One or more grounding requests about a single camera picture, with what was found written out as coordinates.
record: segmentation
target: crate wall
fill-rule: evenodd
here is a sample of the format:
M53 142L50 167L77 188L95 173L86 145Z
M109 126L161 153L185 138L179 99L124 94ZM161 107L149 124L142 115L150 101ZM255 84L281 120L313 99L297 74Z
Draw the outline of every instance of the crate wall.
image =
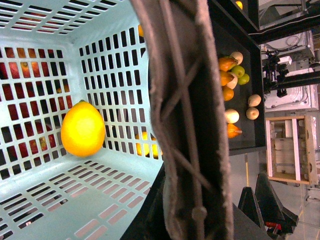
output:
M0 0L0 238L119 239L139 211L162 157L138 25L127 0ZM106 133L87 158L60 137L82 99Z

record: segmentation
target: red object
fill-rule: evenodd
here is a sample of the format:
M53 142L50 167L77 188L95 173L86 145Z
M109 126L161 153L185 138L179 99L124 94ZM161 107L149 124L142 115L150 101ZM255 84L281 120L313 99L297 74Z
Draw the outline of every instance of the red object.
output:
M275 222L265 222L265 225L268 228L273 228L273 229L278 229L278 230L282 230L281 224L275 223Z
M34 131L32 129L31 123L27 122L24 125L25 125L25 129L26 129L27 135L28 136L33 136L34 135ZM51 131L51 128L48 125L45 125L45 126L46 126L46 130L47 131ZM37 131L38 134L42 134L44 132L44 130L42 128L42 124L40 122L36 122L35 123L35 127L36 127L36 131ZM23 136L22 131L20 131L19 129L20 129L20 127L15 127L14 128L15 136L16 136L17 139L22 139L24 136ZM49 142L50 142L51 148L54 148L56 146L56 141L55 141L54 135L50 134L48 136L48 138L49 138ZM30 144L30 148L31 148L31 153L32 154L37 154L39 151L38 151L38 148L37 148L36 140L30 140L29 144ZM45 151L45 150L48 149L48 146L47 146L47 143L46 143L46 140L45 140L44 137L40 138L40 145L41 145L41 150L42 151ZM11 153L12 156L14 156L15 158L17 157L17 153L16 153L15 148L13 146L10 146L8 148L8 150ZM21 156L23 158L28 156L28 150L27 150L27 146L26 146L25 142L22 142L22 143L19 144L19 150L20 150Z
M30 96L35 96L34 92L31 91L29 88L27 88L27 95L24 94L24 90L22 88L21 83L16 83L14 84L14 89L12 89L10 87L9 84L3 84L2 85L3 88L3 92L4 92L4 97L7 101L9 100L13 100L14 96L13 96L13 90L15 89L16 95L18 99L24 99L27 97L27 95ZM37 103L35 101L32 101L30 103L31 105L31 110L34 116L39 115L39 110L38 110L38 106ZM19 104L19 108L21 110L21 114L23 118L27 118L30 116L29 112L28 112L28 108L27 108L27 104L25 102L22 102ZM9 108L9 112L10 112L10 116L11 116L11 120L17 120L18 119L18 113L17 110L13 110L12 107Z
M1 76L1 79L8 79L6 65L4 62L0 62L0 76Z
M9 68L13 79L19 79L19 70L16 62L9 62Z

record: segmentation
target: red apple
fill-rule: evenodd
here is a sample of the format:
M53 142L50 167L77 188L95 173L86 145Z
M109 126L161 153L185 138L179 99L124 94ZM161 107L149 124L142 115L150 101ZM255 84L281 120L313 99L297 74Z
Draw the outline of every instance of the red apple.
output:
M65 93L68 93L70 92L70 89L69 89L69 85L68 84L65 84L63 85L63 88L64 88L64 92ZM62 93L62 89L61 88L58 88L56 90L56 92L58 94ZM58 102L59 102L59 106L60 106L60 109L61 110L65 110L65 103L64 103L64 99L62 96L58 97ZM71 109L72 108L72 100L71 100L71 96L66 96L66 104L67 104L67 107L68 109Z
M4 62L0 62L0 79L8 79L6 65Z
M13 79L19 79L19 70L16 62L9 62L9 68Z
M34 135L34 131L32 129L31 123L27 122L24 125L25 125L25 129L26 129L27 135L28 136L33 136ZM45 126L46 126L46 130L47 131L51 131L51 128L48 125L45 125ZM37 131L38 134L42 134L44 132L43 128L42 128L42 124L40 122L36 122L35 123L35 127L36 127L36 131ZM17 139L22 139L23 138L23 133L22 133L22 131L20 131L20 127L19 128L17 127L14 130L15 130L16 138ZM48 138L49 138L49 143L50 143L51 148L54 148L56 146L56 141L55 141L54 135L50 134L48 136ZM41 150L42 151L47 150L48 146L47 146L46 138L43 136L43 137L41 137L39 139L39 141L40 141ZM36 140L30 140L29 144L30 144L30 148L31 148L31 153L32 154L37 154L39 151L38 151L38 148L37 148ZM8 150L11 153L12 156L14 156L15 158L17 157L17 153L16 153L15 148L13 146L10 146L8 148ZM22 142L22 143L19 144L19 150L20 150L21 156L23 158L28 156L27 145L26 145L25 142Z
M13 89L15 89L15 92L16 92L18 99L24 99L24 98L27 98L28 96L29 97L35 96L34 92L31 91L29 88L27 88L27 95L25 95L21 84L15 84L13 89L11 89L9 84L4 84L4 85L2 85L2 88L3 88L3 92L4 92L4 97L7 101L14 99L14 96L12 93ZM31 110L32 110L33 115L34 116L39 115L37 103L35 101L32 101L32 102L30 102L30 105L31 105ZM17 108L20 108L23 118L27 118L30 116L28 109L27 109L27 104L25 102L22 102L19 105L16 104L16 106L17 106ZM17 113L16 107L9 105L8 109L10 112L11 120L17 120L18 113Z

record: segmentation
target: lemon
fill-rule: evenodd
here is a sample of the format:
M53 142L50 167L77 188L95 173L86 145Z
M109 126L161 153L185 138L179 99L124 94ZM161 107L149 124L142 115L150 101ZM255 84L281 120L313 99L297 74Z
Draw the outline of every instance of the lemon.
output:
M104 120L90 103L80 101L65 115L61 140L68 153L78 157L91 156L101 149L104 139Z
M159 153L158 153L158 145L157 144L152 144L152 154L155 159L158 159Z
M139 134L135 135L134 136L135 139L140 139L139 137ZM146 131L143 131L142 132L142 139L143 140L148 140L148 133ZM136 153L139 155L139 156L142 156L142 148L141 148L141 144L140 143L136 143L135 144L135 147L136 147ZM150 150L149 150L149 145L144 143L143 144L143 151L144 151L144 155L147 156L149 153L150 153Z
M142 27L141 27L140 24L138 25L138 33L139 33L140 37L144 37L145 36L144 31L142 30Z
M241 10L244 9L244 5L242 4L241 1L236 1L235 3L239 6L239 8L240 8Z

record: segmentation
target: apple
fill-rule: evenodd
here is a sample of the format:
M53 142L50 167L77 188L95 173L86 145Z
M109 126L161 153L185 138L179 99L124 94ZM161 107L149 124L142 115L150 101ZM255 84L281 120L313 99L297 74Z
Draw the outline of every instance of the apple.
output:
M8 79L6 65L4 62L0 62L0 79Z
M231 72L233 72L238 77L239 82L239 78L241 78L245 74L245 69L242 66L237 65L231 69Z
M9 62L9 68L13 79L19 79L19 70L16 62Z
M68 85L68 84L63 85L63 88L64 88L64 92L65 92L65 93L70 92L70 89L69 89L69 85ZM58 89L56 90L56 92L57 92L58 94L62 93L61 87L58 88ZM66 98L66 104L67 104L68 109L71 109L71 108L72 108L71 96L66 96L65 98ZM66 108L65 108L65 103L64 103L64 99L63 99L62 96L58 97L58 102L59 102L60 109L61 109L61 110L65 110L65 109L66 109Z
M7 101L13 100L14 96L13 96L12 89L11 89L10 85L3 84L2 88L3 88L5 99ZM15 84L14 88L15 88L15 92L16 92L18 99L28 98L28 96L35 96L34 92L31 91L29 88L27 88L28 95L25 95L21 84ZM31 105L31 110L32 110L33 115L34 116L39 115L39 110L38 110L38 106L37 106L36 101L31 101L30 105ZM27 104L25 102L22 102L19 105L16 104L16 106L18 106L18 108L20 108L23 118L29 117ZM10 112L11 120L17 120L18 119L18 112L17 112L16 107L14 107L13 105L8 105L8 110Z
M30 122L26 122L24 125L25 125L26 134L28 135L28 137L33 136L34 135L34 131L32 129L31 123ZM45 125L45 126L46 126L46 130L47 131L51 131L52 130L48 125ZM37 131L38 134L44 133L44 130L42 128L42 124L40 122L36 122L35 123L35 127L36 127L36 131ZM23 133L22 133L22 131L20 131L20 129L21 129L20 127L15 127L14 128L15 136L16 136L17 139L22 139L24 137ZM56 146L56 141L55 141L54 135L50 134L48 136L48 138L49 138L49 143L50 143L51 148L54 148ZM42 151L47 150L48 146L47 146L46 138L43 136L43 137L41 137L39 139L39 141L40 141L41 150ZM30 144L30 148L31 148L31 153L32 154L37 154L39 151L38 151L38 148L37 148L36 140L30 140L29 144ZM19 146L19 150L20 150L21 156L23 158L27 157L28 156L28 150L27 150L26 143L22 142L18 146ZM14 156L15 158L17 157L17 153L16 153L15 148L13 146L8 147L8 150L9 150L9 152L10 152L10 154L12 156Z
M249 75L245 73L242 77L238 78L238 84L245 85L249 82L249 80L250 80Z

